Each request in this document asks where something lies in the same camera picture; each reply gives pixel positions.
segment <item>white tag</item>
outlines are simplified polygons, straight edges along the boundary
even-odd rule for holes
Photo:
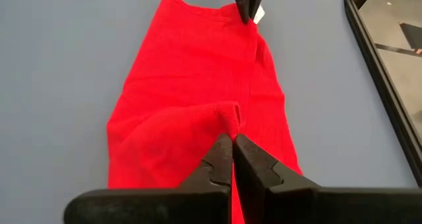
[[[253,22],[255,24],[258,24],[258,22],[264,17],[264,15],[265,15],[264,9],[262,8],[262,6],[260,4],[258,11],[256,12],[255,17],[253,18]]]

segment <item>red fabric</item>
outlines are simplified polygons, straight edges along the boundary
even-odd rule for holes
[[[235,5],[162,0],[107,124],[110,188],[178,186],[221,133],[301,173],[268,47]],[[232,221],[243,223],[233,177]]]

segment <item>red garment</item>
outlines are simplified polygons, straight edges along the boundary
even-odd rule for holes
[[[268,47],[234,4],[162,0],[107,124],[110,188],[176,187],[221,133],[301,173]],[[243,223],[233,176],[233,223]]]

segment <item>light blue surface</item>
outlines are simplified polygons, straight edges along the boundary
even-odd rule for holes
[[[106,187],[106,122],[159,2],[0,0],[0,223],[60,223],[71,198]],[[341,0],[264,8],[305,175],[415,186]]]

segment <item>floor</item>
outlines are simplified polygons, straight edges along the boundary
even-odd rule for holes
[[[360,13],[375,43],[413,50],[399,23],[422,27],[422,0],[368,0]],[[422,138],[422,57],[378,50]]]

